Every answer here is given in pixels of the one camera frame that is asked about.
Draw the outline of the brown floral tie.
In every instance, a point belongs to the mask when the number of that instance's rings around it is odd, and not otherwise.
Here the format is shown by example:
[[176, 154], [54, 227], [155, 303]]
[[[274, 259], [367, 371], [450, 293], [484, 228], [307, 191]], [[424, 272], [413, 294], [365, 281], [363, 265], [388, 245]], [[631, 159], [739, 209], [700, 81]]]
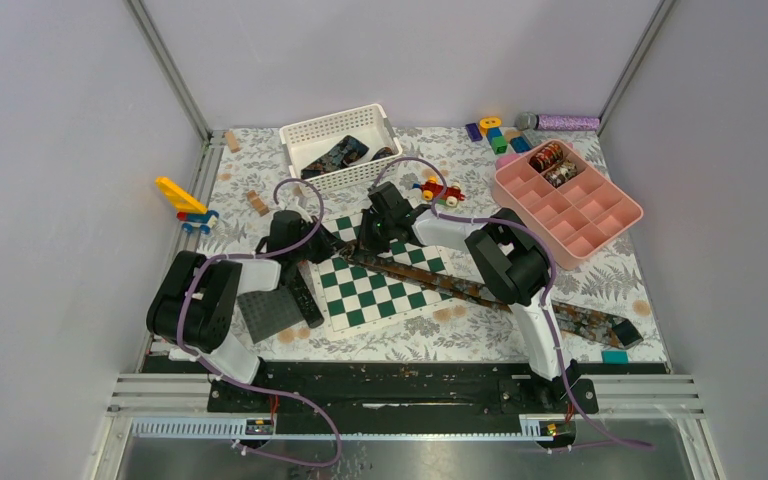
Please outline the brown floral tie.
[[[510, 311], [509, 306], [496, 299], [484, 284], [382, 258], [358, 249], [354, 241], [340, 249], [338, 255], [350, 265], [420, 286], [424, 290], [495, 310]], [[555, 300], [552, 301], [552, 309], [563, 332], [621, 350], [628, 350], [643, 341], [643, 336], [628, 318]]]

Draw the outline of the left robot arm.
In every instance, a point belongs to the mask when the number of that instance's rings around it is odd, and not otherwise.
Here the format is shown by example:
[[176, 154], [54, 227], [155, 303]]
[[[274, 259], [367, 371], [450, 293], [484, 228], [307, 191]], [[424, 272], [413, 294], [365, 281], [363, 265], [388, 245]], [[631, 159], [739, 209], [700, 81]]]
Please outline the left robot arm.
[[345, 245], [316, 217], [281, 210], [252, 258], [210, 263], [203, 254], [181, 251], [148, 308], [147, 330], [206, 360], [213, 373], [234, 382], [231, 395], [242, 408], [259, 410], [269, 401], [271, 387], [257, 375], [260, 358], [231, 333], [237, 298], [292, 283], [306, 290], [298, 264], [321, 263]]

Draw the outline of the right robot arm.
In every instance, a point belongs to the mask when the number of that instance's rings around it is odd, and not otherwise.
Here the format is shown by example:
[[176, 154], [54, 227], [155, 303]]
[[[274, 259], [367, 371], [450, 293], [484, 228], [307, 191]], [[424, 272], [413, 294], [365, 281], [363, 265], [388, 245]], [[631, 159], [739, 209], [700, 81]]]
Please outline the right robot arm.
[[413, 206], [390, 182], [370, 189], [355, 241], [342, 256], [363, 266], [399, 273], [406, 266], [383, 259], [395, 242], [444, 247], [470, 255], [482, 282], [464, 290], [452, 278], [429, 280], [436, 290], [487, 305], [505, 305], [526, 342], [533, 396], [543, 410], [557, 412], [573, 398], [576, 363], [565, 358], [550, 302], [557, 267], [543, 242], [518, 215], [502, 208], [487, 218], [444, 214], [433, 205]]

